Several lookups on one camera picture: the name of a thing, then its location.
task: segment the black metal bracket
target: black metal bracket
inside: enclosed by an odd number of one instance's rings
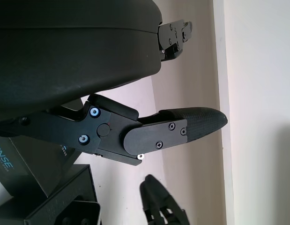
[[[143,209],[148,225],[189,225],[186,212],[175,202],[165,187],[152,175],[140,186]]]
[[[150,121],[154,116],[145,120],[138,116],[135,109],[94,94],[81,110],[59,106],[33,113],[0,123],[0,133],[62,144],[131,165],[141,163],[141,154],[187,142],[187,136],[180,134],[186,120],[171,122],[161,117],[156,123]],[[176,128],[169,130],[170,124]],[[157,140],[162,141],[160,148]]]
[[[161,25],[158,28],[158,41],[161,61],[177,58],[183,51],[183,43],[192,36],[192,22],[179,20]]]
[[[181,132],[186,127],[187,121],[182,119],[134,128],[125,136],[124,148],[131,155],[139,155],[187,143],[187,136]]]

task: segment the black plastic part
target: black plastic part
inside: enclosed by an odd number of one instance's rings
[[[97,154],[102,155],[104,158],[131,165],[140,164],[141,160],[137,159],[137,154],[129,154],[125,151],[123,142],[129,130],[141,125],[140,122],[112,113],[109,122],[111,131],[107,136],[101,137]]]
[[[119,102],[113,101],[102,95],[90,95],[88,101],[92,105],[98,105],[102,109],[124,116],[128,119],[137,121],[137,119],[139,118],[139,112],[137,110],[123,105]]]
[[[72,165],[48,198],[14,197],[0,206],[0,225],[54,225],[58,215],[77,198],[97,201],[89,165]]]
[[[100,211],[97,202],[73,201],[59,214],[54,225],[98,225]]]
[[[155,33],[96,28],[3,29],[0,121],[136,81],[160,68]]]
[[[89,104],[84,105],[85,111],[89,111]],[[103,123],[108,123],[111,113],[101,110],[99,118],[92,118],[89,113],[81,121],[71,121],[60,116],[53,116],[47,112],[37,112],[27,116],[30,124],[22,126],[18,122],[0,126],[0,131],[34,137],[40,140],[81,150],[94,154],[101,141],[97,135],[97,127]],[[81,145],[78,141],[81,135],[88,135],[90,141],[86,145]]]
[[[152,0],[0,0],[0,29],[113,28],[157,33],[161,22]]]
[[[169,130],[171,123],[175,123],[173,130]],[[176,120],[134,128],[125,136],[124,148],[131,155],[140,155],[187,143],[187,136],[180,133],[186,126],[186,120]]]
[[[159,26],[158,41],[162,62],[173,60],[182,53],[183,43],[191,38],[192,29],[192,22],[184,20]]]
[[[205,107],[161,110],[159,113],[168,119],[187,120],[187,142],[209,135],[224,127],[228,122],[221,111]]]
[[[186,212],[175,202],[170,193],[152,175],[148,175],[140,186],[143,209],[149,225],[189,225]]]

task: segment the black mount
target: black mount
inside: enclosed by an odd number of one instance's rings
[[[186,212],[155,177],[148,175],[140,192],[148,225],[165,225],[165,219],[168,225],[189,225]]]
[[[138,165],[145,153],[196,140],[227,123],[221,112],[202,107],[138,117],[135,109],[93,94],[78,111],[59,106],[1,122],[0,135],[25,135]]]
[[[159,26],[158,41],[161,61],[177,58],[183,51],[183,43],[192,37],[192,30],[192,22],[184,22],[184,20]]]

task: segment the silver screw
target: silver screw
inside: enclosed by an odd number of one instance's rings
[[[157,149],[161,149],[161,148],[163,147],[163,142],[157,142],[157,143],[155,144],[155,147],[156,147]]]
[[[91,110],[90,110],[90,115],[92,116],[92,117],[97,117],[98,115],[99,115],[99,109],[97,109],[96,107],[94,107],[94,108],[92,108]]]
[[[169,130],[174,130],[174,129],[175,129],[175,123],[170,123]]]
[[[181,135],[186,135],[186,129],[185,128],[182,128],[181,131],[180,131],[180,134]]]
[[[139,159],[139,160],[142,160],[144,158],[145,158],[145,155],[144,154],[140,154],[140,155],[137,156],[137,159]]]
[[[89,141],[89,137],[87,135],[81,135],[78,140],[80,144],[86,144]]]

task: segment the white wall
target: white wall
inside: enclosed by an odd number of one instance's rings
[[[290,225],[290,0],[224,0],[236,225]]]

